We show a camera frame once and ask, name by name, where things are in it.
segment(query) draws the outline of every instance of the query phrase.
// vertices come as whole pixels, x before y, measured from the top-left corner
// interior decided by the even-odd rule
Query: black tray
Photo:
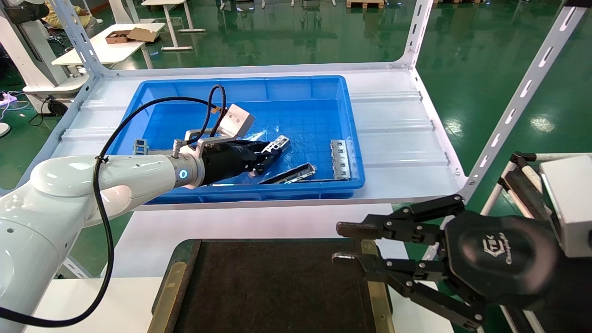
[[[375,253],[376,246],[353,239],[182,242],[148,332],[392,332],[386,286],[333,264],[339,251]]]

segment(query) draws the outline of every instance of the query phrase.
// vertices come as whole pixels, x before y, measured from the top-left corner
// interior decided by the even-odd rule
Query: white table
[[[385,203],[134,212],[115,247],[112,276],[114,280],[146,277],[160,279],[166,271],[173,250],[186,239],[336,238],[340,237],[335,230],[338,221],[359,222],[367,214],[389,213],[392,213],[392,206]],[[385,258],[408,258],[402,242],[381,239],[377,240],[377,245]],[[435,288],[434,283],[426,284]],[[395,332],[453,333],[452,325],[445,318],[403,298],[391,288],[389,292],[394,308],[392,322]],[[106,330],[105,323],[99,324],[97,321],[97,325],[99,327],[94,328],[89,324],[89,329],[92,328],[90,331],[86,330],[86,326],[81,331],[109,331]]]
[[[151,308],[161,277],[112,278],[95,312],[82,322],[61,328],[29,326],[26,333],[144,333],[152,320]],[[102,280],[53,280],[35,316],[67,319],[79,315],[95,299]],[[450,322],[391,292],[392,323],[397,333],[453,333]]]
[[[138,49],[142,49],[144,60],[148,69],[153,69],[150,53],[146,49],[145,41],[129,41],[122,44],[107,44],[106,36],[115,30],[132,30],[133,28],[142,28],[150,31],[159,32],[165,27],[164,23],[135,23],[135,24],[114,24],[103,30],[95,37],[91,38],[92,47],[95,49],[98,60],[104,64],[120,63],[126,60]],[[68,51],[65,55],[52,61],[54,66],[83,65],[76,49]]]
[[[205,29],[196,29],[193,28],[193,21],[191,21],[191,15],[189,14],[189,5],[187,5],[187,0],[145,0],[142,2],[142,6],[163,6],[165,8],[165,16],[166,16],[166,23],[169,26],[170,30],[170,38],[173,40],[172,47],[162,47],[161,50],[163,51],[173,51],[173,50],[191,50],[193,49],[192,46],[179,46],[177,42],[177,37],[175,36],[175,29],[173,28],[173,22],[170,20],[169,15],[169,7],[173,5],[179,5],[183,3],[185,7],[185,15],[187,16],[187,24],[189,24],[189,29],[179,29],[180,33],[204,33]]]

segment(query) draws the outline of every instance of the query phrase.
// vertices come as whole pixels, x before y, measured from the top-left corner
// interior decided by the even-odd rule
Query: green epoxy floor
[[[447,127],[449,138],[466,173],[510,100],[527,67],[543,42],[560,0],[487,0],[487,3],[439,4],[433,7],[417,68],[432,101]],[[163,31],[149,46],[155,68],[277,65],[294,63],[375,62],[400,57],[407,38],[414,1],[393,0],[386,9],[346,9],[344,0],[333,7],[329,0],[270,0],[227,4],[223,13],[212,0],[190,0],[196,27],[204,34],[177,34],[187,52],[160,51],[171,46]],[[138,4],[140,17],[164,22],[160,8],[149,11]],[[182,7],[172,11],[175,29],[187,27]],[[113,23],[111,12],[95,13]],[[592,20],[588,12],[549,71],[502,152],[485,176],[469,208],[479,210],[512,151],[592,151]],[[140,52],[115,69],[146,68]],[[41,148],[56,120],[31,127],[32,113],[10,114],[5,120],[12,132],[0,139],[0,187],[16,184]],[[507,197],[498,201],[493,214],[514,214]],[[114,221],[117,235],[129,214]],[[102,227],[85,229],[73,255],[91,273],[98,274],[106,256]],[[423,248],[409,246],[412,258]],[[490,313],[486,331],[507,331],[500,312]]]

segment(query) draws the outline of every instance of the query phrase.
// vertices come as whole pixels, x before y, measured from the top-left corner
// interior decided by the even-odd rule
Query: person
[[[49,8],[49,14],[43,18],[43,21],[47,22],[52,28],[64,29],[62,23],[57,18],[56,12],[53,11],[52,5],[49,3],[49,1],[46,1],[45,5],[47,5]],[[84,27],[86,35],[88,35],[88,38],[91,39],[98,33],[99,22],[89,12],[78,6],[74,6],[74,11],[78,14],[78,21]]]

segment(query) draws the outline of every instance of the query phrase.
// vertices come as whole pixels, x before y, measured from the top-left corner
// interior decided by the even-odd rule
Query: black cable
[[[47,101],[48,101],[49,99],[50,99],[50,98],[49,98],[49,97],[47,97],[47,98],[46,98],[46,99],[43,101],[43,103],[41,103],[41,113],[36,113],[36,114],[35,114],[35,117],[33,117],[33,118],[29,119],[29,121],[28,121],[29,125],[37,127],[37,126],[41,126],[41,124],[43,124],[43,106],[45,105],[45,103],[47,103]],[[36,124],[36,125],[33,125],[33,124],[31,124],[31,122],[32,122],[33,120],[35,120],[35,118],[37,118],[37,117],[41,117],[41,121],[39,122],[39,124]]]
[[[115,138],[121,133],[123,128],[131,121],[133,117],[135,117],[138,113],[145,110],[147,107],[153,106],[154,104],[161,103],[161,102],[168,102],[168,101],[190,101],[190,102],[197,102],[208,105],[210,103],[201,100],[199,98],[192,98],[192,97],[164,97],[159,98],[157,100],[150,101],[139,108],[135,109],[129,116],[127,116],[121,124],[115,129],[113,134],[109,137],[105,146],[101,150],[99,156],[96,157],[95,168],[92,173],[92,192],[95,195],[96,205],[98,206],[99,214],[101,215],[101,220],[103,222],[103,226],[105,227],[105,234],[107,236],[107,269],[105,270],[105,277],[103,278],[103,284],[99,289],[99,292],[96,295],[95,300],[92,304],[84,311],[82,314],[65,320],[49,320],[49,319],[42,319],[37,318],[29,315],[25,315],[22,313],[18,313],[9,309],[0,308],[0,318],[7,319],[9,321],[19,322],[24,325],[31,325],[31,326],[39,326],[39,327],[64,327],[74,325],[86,319],[98,306],[99,303],[102,301],[103,297],[105,296],[105,292],[107,291],[107,287],[109,286],[109,281],[111,280],[111,273],[113,271],[113,260],[114,260],[114,246],[113,246],[113,235],[111,233],[111,226],[109,224],[109,217],[107,216],[107,212],[105,211],[105,206],[103,204],[103,200],[101,197],[101,189],[99,188],[99,170],[101,167],[101,163],[108,162],[108,158],[105,158],[107,154],[107,150],[115,141]]]
[[[212,129],[212,132],[210,133],[210,137],[213,137],[214,135],[216,135],[216,132],[218,131],[218,126],[220,126],[220,123],[222,122],[222,118],[224,118],[224,116],[226,116],[226,112],[228,111],[226,109],[226,91],[224,90],[224,87],[222,87],[221,85],[215,85],[212,90],[210,91],[210,96],[208,96],[208,102],[211,103],[212,102],[212,96],[214,96],[214,91],[216,91],[216,89],[219,88],[220,89],[220,93],[222,94],[222,110],[220,110],[220,114],[218,115],[218,120],[216,121],[216,124],[214,125],[214,128]]]
[[[222,87],[221,85],[217,84],[215,86],[212,87],[212,90],[210,90],[210,94],[208,95],[208,101],[207,101],[207,106],[208,109],[206,111],[205,114],[205,122],[204,125],[202,126],[200,132],[197,134],[196,137],[194,137],[193,139],[187,140],[185,142],[186,145],[191,145],[195,142],[198,142],[201,137],[204,135],[205,130],[208,128],[208,123],[210,122],[210,114],[212,112],[212,106],[213,107],[217,107],[216,105],[212,104],[212,97],[214,96],[214,92],[216,91],[216,89],[220,89],[222,92],[222,110],[220,111],[220,114],[218,115],[218,120],[216,121],[216,125],[214,126],[214,131],[212,131],[212,133],[210,133],[210,137],[213,137],[213,133],[215,133],[215,131],[218,129],[218,125],[220,124],[220,122],[222,121],[222,117],[224,116],[224,114],[226,114],[224,112],[224,109],[226,109],[226,92],[224,90],[224,87]]]

